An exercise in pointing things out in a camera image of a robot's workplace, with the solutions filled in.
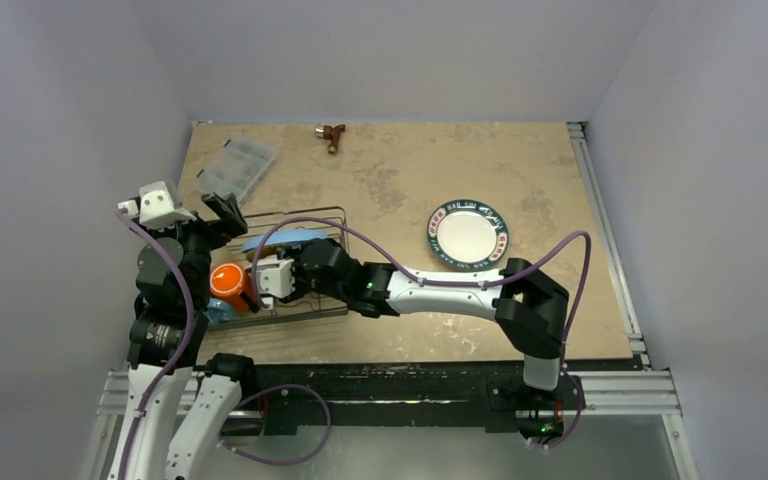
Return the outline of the green red lettered plate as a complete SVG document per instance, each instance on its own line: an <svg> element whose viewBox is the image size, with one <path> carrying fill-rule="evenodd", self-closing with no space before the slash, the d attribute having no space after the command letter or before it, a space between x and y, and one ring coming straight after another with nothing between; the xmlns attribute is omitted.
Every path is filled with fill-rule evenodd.
<svg viewBox="0 0 768 480"><path fill-rule="evenodd" d="M510 231L500 212L473 199L456 199L438 206L426 225L432 253L458 271L482 271L506 254Z"/></svg>

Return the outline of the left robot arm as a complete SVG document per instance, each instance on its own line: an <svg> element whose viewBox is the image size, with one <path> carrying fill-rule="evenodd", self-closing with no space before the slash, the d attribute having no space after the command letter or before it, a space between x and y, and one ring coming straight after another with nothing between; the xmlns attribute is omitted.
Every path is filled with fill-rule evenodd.
<svg viewBox="0 0 768 480"><path fill-rule="evenodd" d="M117 218L146 245L138 255L135 319L129 331L128 393L110 479L193 479L220 444L230 411L257 399L247 357L208 363L190 411L177 419L208 326L211 254L248 230L235 195L205 194L216 214L185 208L163 182L118 206Z"/></svg>

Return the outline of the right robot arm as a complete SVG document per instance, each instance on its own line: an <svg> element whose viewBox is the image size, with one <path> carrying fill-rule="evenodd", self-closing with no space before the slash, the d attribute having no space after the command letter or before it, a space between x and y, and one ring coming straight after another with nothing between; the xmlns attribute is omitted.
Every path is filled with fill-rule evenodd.
<svg viewBox="0 0 768 480"><path fill-rule="evenodd" d="M360 262L326 239L303 243L291 259L295 287L364 317L444 313L496 323L523 356L524 399L544 407L559 396L569 292L530 262L477 272L400 269Z"/></svg>

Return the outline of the light blue plate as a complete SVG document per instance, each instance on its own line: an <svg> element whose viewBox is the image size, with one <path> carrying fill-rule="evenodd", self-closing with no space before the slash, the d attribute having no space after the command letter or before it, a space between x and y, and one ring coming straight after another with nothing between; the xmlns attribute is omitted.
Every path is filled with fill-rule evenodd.
<svg viewBox="0 0 768 480"><path fill-rule="evenodd" d="M271 247L271 246L300 243L300 242L312 241L317 239L326 239L327 237L328 235L320 230L311 230L311 229L279 230L273 233L272 235L270 235L266 239L266 242L264 243L263 248L266 249L267 247ZM254 251L260 245L263 238L264 238L263 235L257 235L247 239L240 247L240 251L242 253L248 253L248 252Z"/></svg>

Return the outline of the orange mug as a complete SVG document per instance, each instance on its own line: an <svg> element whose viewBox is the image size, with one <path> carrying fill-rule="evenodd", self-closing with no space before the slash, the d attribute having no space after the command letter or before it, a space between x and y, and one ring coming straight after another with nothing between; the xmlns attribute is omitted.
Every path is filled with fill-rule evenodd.
<svg viewBox="0 0 768 480"><path fill-rule="evenodd" d="M224 263L213 269L210 291L214 298L227 303L236 313L257 313L254 289L249 273L239 263Z"/></svg>

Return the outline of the blue butterfly mug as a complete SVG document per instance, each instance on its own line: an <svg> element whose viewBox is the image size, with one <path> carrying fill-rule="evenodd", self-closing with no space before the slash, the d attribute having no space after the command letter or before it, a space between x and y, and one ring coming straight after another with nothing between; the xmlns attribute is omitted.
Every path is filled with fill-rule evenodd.
<svg viewBox="0 0 768 480"><path fill-rule="evenodd" d="M206 316L210 325L220 325L236 319L236 310L226 301L211 298L207 304Z"/></svg>

